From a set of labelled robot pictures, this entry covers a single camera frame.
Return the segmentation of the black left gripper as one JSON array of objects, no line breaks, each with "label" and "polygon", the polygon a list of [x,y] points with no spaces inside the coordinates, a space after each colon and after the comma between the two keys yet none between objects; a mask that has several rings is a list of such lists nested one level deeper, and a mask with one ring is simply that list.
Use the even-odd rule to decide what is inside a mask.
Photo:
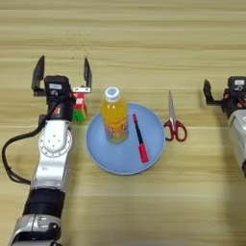
[{"label": "black left gripper", "polygon": [[92,91],[92,72],[87,59],[84,62],[84,80],[86,86],[63,88],[40,88],[40,82],[44,76],[45,58],[41,56],[33,72],[32,90],[35,96],[45,96],[48,110],[46,114],[39,116],[39,121],[67,120],[73,118],[73,111],[78,107],[76,100],[83,98]]}]

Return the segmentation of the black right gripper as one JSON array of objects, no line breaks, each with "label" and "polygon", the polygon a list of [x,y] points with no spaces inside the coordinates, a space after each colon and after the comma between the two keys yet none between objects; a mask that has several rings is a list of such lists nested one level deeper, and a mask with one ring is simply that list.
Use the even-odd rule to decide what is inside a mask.
[{"label": "black right gripper", "polygon": [[[208,80],[204,81],[203,92],[206,97],[206,103],[208,105],[220,106],[220,100],[214,100],[211,94],[211,86]],[[246,95],[238,96],[238,97],[229,97],[227,99],[222,100],[222,112],[224,112],[228,117],[234,111],[237,110],[246,110]]]}]

